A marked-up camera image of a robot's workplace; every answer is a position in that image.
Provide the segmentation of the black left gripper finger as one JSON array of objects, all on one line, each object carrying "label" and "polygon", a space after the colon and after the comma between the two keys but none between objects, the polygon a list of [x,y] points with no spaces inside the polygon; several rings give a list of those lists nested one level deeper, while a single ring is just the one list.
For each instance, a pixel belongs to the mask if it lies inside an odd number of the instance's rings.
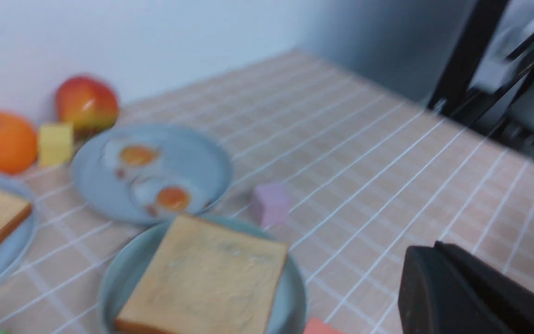
[{"label": "black left gripper finger", "polygon": [[534,334],[534,293],[455,244],[407,247],[405,334]]}]

